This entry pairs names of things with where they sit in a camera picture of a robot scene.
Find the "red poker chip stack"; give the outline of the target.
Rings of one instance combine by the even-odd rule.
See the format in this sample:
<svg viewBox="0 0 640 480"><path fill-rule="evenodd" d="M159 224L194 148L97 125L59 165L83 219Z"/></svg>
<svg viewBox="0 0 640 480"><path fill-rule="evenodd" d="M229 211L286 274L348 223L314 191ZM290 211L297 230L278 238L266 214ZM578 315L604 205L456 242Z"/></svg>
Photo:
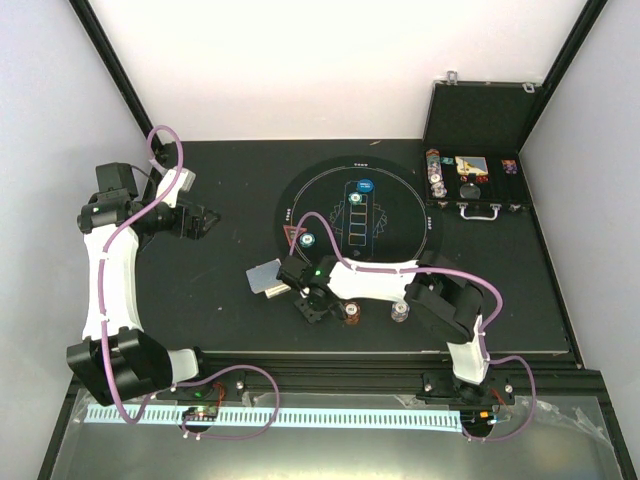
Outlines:
<svg viewBox="0 0 640 480"><path fill-rule="evenodd" d="M360 321L360 306L356 302L347 302L344 304L345 323L347 325L356 325Z"/></svg>

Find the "green chips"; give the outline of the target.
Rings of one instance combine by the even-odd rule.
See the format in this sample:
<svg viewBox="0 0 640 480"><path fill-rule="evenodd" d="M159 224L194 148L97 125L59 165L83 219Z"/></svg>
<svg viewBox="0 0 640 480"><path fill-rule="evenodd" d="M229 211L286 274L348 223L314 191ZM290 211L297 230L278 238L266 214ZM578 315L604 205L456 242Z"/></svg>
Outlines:
<svg viewBox="0 0 640 480"><path fill-rule="evenodd" d="M309 249L316 244L316 236L311 232L304 232L298 237L298 245L302 249Z"/></svg>
<svg viewBox="0 0 640 480"><path fill-rule="evenodd" d="M358 192L353 192L349 195L349 202L352 205L358 205L362 202L362 195Z"/></svg>

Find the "triangular red dealer button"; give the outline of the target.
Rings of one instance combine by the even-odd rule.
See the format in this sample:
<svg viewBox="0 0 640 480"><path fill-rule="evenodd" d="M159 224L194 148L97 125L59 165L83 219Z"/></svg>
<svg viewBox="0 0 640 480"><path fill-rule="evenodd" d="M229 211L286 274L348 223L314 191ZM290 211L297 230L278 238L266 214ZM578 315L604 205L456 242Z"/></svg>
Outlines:
<svg viewBox="0 0 640 480"><path fill-rule="evenodd" d="M289 247L293 246L298 241L299 236L305 231L303 227L298 228L295 225L284 225L283 230Z"/></svg>

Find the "blue round blind button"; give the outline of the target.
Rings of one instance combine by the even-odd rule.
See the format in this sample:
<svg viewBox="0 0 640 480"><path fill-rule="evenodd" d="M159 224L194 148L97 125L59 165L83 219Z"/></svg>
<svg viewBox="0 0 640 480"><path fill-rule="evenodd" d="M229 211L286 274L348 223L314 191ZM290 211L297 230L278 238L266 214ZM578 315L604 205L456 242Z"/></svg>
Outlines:
<svg viewBox="0 0 640 480"><path fill-rule="evenodd" d="M371 179L360 179L356 182L356 190L360 194L369 194L375 189L375 184Z"/></svg>

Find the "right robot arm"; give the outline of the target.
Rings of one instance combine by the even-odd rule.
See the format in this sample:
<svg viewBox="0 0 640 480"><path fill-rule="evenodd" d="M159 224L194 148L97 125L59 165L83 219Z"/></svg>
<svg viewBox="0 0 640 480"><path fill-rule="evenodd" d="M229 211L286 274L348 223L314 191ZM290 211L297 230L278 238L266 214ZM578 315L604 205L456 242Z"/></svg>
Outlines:
<svg viewBox="0 0 640 480"><path fill-rule="evenodd" d="M369 263L325 256L312 265L287 256L277 279L300 294L296 308L309 323L327 317L346 321L356 315L359 300L399 306L447 345L457 396L476 403L491 390L489 356L481 346L483 293L464 272L401 263Z"/></svg>

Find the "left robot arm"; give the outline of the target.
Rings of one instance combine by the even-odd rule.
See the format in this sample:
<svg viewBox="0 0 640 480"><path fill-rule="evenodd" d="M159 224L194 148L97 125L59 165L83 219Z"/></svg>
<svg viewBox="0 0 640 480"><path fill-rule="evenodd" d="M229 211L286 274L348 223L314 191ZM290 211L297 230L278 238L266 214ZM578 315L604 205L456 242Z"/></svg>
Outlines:
<svg viewBox="0 0 640 480"><path fill-rule="evenodd" d="M130 400L179 383L193 399L214 388L213 372L197 347L168 350L144 332L136 300L136 257L140 242L166 231L199 240L220 221L218 213L180 197L142 211L125 189L94 194L78 216L90 262L89 307L80 343L66 360L84 387L103 405Z"/></svg>

